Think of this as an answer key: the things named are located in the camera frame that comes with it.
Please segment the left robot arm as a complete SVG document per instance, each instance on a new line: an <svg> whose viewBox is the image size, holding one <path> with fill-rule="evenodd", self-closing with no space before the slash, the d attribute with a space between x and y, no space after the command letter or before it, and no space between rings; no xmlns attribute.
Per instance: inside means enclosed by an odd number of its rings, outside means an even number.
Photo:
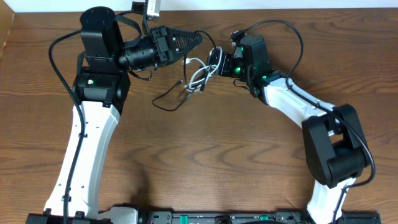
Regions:
<svg viewBox="0 0 398 224"><path fill-rule="evenodd" d="M28 223L146 223L140 208L125 203L101 212L98 194L110 139L119 123L131 77L178 61L202 43L197 32L166 26L149 28L149 6L135 3L143 22L93 7L80 17L84 51L76 77L67 86L73 126L57 184L44 212Z"/></svg>

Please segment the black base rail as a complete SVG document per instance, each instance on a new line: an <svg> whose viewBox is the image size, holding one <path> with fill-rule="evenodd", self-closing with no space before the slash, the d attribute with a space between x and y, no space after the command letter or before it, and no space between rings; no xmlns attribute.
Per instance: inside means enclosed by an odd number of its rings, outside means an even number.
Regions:
<svg viewBox="0 0 398 224"><path fill-rule="evenodd" d="M30 213L25 221L33 223L64 223L62 215ZM215 223L315 223L307 212L277 211L271 213L177 213L170 211L145 212L134 208L113 208L88 218L82 212L69 217L67 223L138 223L138 224L215 224ZM335 223L382 223L378 213L343 213Z"/></svg>

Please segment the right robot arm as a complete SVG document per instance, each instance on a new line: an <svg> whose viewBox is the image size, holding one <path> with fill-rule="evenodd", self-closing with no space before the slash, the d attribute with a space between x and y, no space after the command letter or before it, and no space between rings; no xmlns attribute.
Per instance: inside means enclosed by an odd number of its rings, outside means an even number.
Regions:
<svg viewBox="0 0 398 224"><path fill-rule="evenodd" d="M315 179L307 213L313 223L338 223L348 190L359 186L356 179L364 168L375 168L356 110L319 100L272 68L263 36L235 32L231 42L234 50L221 54L217 74L242 82L254 98L301 128Z"/></svg>

